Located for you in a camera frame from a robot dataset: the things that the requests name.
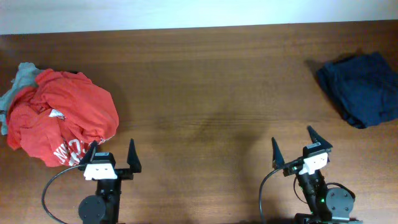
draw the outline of white wall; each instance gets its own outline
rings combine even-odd
[[[0,34],[398,19],[398,0],[0,0]]]

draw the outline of white plastic part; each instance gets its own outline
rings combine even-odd
[[[316,156],[312,156],[304,159],[303,169],[300,170],[298,174],[314,174],[316,170],[321,169],[322,167],[328,164],[328,153],[324,152]]]
[[[112,164],[88,164],[84,173],[86,180],[117,179]]]

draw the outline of crumpled fabric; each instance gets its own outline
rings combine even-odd
[[[326,63],[317,76],[343,119],[355,128],[398,118],[398,74],[379,53]]]
[[[93,141],[103,143],[116,134],[119,117],[112,96],[83,73],[47,69],[12,102],[7,143],[22,147],[46,166],[74,166]]]
[[[35,82],[35,78],[42,71],[43,70],[36,68],[33,63],[24,62],[19,64],[17,75],[15,79],[11,81],[13,82],[12,88],[0,98],[0,111],[4,111],[2,114],[0,114],[0,122],[2,123],[2,135],[7,134],[8,132],[6,115],[14,97],[17,95],[17,93],[19,93],[23,88],[27,86],[36,87],[37,84]]]

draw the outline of wooden table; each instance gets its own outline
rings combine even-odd
[[[291,161],[310,143],[307,125],[334,145],[322,172],[355,192],[352,216],[398,220],[398,122],[351,127],[313,77],[323,62],[357,51],[380,51],[398,70],[397,21],[5,35],[0,50],[2,93],[20,62],[34,62],[81,71],[112,94],[121,124],[102,151],[127,167],[134,138],[142,163],[142,173],[123,182],[120,222],[259,221],[271,137]],[[54,223],[40,195],[64,167],[45,167],[5,138],[0,144],[1,223]],[[267,218],[309,213],[293,179],[279,173],[267,182]],[[79,223],[77,206],[95,188],[73,171],[53,183],[47,204]]]

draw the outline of navy blue folded shirt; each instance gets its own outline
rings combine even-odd
[[[326,63],[317,76],[350,125],[367,128],[398,118],[398,74],[379,53]]]

